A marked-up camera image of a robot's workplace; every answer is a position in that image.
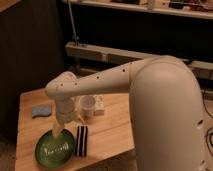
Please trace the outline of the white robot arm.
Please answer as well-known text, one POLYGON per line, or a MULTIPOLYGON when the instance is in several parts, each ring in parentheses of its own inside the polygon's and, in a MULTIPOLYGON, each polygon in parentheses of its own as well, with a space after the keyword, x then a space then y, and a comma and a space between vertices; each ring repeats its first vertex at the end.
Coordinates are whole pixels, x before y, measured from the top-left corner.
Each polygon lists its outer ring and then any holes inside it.
POLYGON ((138 171, 205 171, 203 99, 181 60, 137 60, 79 79, 64 72, 45 91, 61 123, 71 120, 75 96, 127 93, 138 171))

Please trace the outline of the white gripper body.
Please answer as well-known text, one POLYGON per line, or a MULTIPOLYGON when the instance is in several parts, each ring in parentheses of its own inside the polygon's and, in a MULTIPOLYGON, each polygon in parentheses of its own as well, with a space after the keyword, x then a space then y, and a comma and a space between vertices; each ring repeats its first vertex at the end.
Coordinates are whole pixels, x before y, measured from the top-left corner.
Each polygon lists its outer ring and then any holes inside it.
POLYGON ((68 98, 56 101, 56 120, 59 124, 67 124, 77 119, 77 99, 68 98))

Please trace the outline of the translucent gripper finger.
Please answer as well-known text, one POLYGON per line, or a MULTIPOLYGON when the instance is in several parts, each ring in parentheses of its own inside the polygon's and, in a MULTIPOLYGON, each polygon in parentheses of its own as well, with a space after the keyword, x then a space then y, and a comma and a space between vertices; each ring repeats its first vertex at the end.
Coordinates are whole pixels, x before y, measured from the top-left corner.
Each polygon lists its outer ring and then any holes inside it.
POLYGON ((58 137, 61 131, 64 129, 64 125, 60 124, 58 121, 53 123, 52 134, 54 137, 58 137))

